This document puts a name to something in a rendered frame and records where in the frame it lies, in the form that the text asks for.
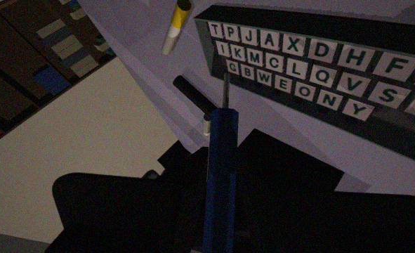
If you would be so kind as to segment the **blue stylus with grey tip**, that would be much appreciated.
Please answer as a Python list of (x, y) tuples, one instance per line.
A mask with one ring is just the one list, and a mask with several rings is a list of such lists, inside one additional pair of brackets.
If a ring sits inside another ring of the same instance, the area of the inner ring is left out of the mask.
[(223, 108), (211, 111), (202, 253), (232, 253), (239, 113), (228, 108), (229, 90), (225, 72)]

